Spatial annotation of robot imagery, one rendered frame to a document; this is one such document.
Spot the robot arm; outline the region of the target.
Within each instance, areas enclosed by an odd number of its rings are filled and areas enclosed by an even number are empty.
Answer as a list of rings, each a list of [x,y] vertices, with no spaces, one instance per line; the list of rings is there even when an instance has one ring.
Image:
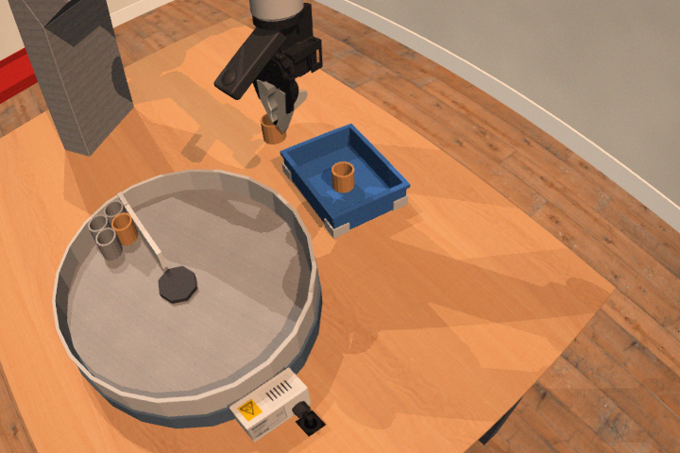
[[[292,18],[303,9],[303,0],[249,0],[249,4],[251,14],[267,22]],[[214,81],[214,87],[240,100],[285,41],[278,30],[256,27]]]

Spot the grey metal sleeve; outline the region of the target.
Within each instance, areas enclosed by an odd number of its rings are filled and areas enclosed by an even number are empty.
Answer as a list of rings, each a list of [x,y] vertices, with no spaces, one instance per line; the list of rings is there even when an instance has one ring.
[[[95,215],[95,217],[93,217],[88,224],[88,228],[91,231],[94,240],[95,240],[97,233],[101,229],[104,229],[106,227],[111,228],[111,225],[109,223],[107,216],[105,216],[104,214]]]
[[[101,229],[97,233],[95,240],[106,260],[116,260],[121,256],[123,246],[113,228],[106,227]]]
[[[111,201],[106,207],[104,208],[104,214],[107,216],[110,226],[113,218],[117,216],[120,213],[126,213],[126,210],[124,208],[124,205],[121,201],[115,200]],[[115,214],[115,215],[114,215]],[[112,215],[112,216],[109,216]],[[111,226],[112,228],[112,226]]]

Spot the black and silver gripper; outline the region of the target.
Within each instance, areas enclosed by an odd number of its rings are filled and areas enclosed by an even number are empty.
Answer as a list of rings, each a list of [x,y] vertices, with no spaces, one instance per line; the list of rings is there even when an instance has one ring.
[[[253,15],[252,20],[256,27],[278,30],[286,37],[286,41],[253,81],[271,123],[283,134],[290,125],[294,111],[308,96],[306,90],[298,89],[296,78],[323,67],[322,41],[313,35],[312,4],[304,3],[300,13],[286,20],[267,22]],[[319,62],[316,59],[317,49]]]

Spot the grey round turntable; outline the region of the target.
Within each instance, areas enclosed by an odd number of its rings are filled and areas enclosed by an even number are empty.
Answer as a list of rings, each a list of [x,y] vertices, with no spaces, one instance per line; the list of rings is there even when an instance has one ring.
[[[115,200],[138,238],[106,260],[88,224]],[[236,419],[254,443],[294,415],[309,437],[326,426],[296,376],[323,304],[312,237],[249,176],[189,169],[119,192],[67,245],[52,304],[81,375],[142,422]]]

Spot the bronze bushing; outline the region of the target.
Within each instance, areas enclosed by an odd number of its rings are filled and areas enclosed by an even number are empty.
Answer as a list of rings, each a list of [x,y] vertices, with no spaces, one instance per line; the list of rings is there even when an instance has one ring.
[[[111,222],[121,245],[130,245],[138,238],[138,231],[132,217],[128,213],[120,213]]]
[[[354,167],[348,162],[335,163],[331,168],[332,187],[339,193],[348,193],[354,188]]]
[[[268,115],[261,118],[263,140],[268,144],[282,143],[286,139],[286,132],[281,133],[277,126],[273,126]]]

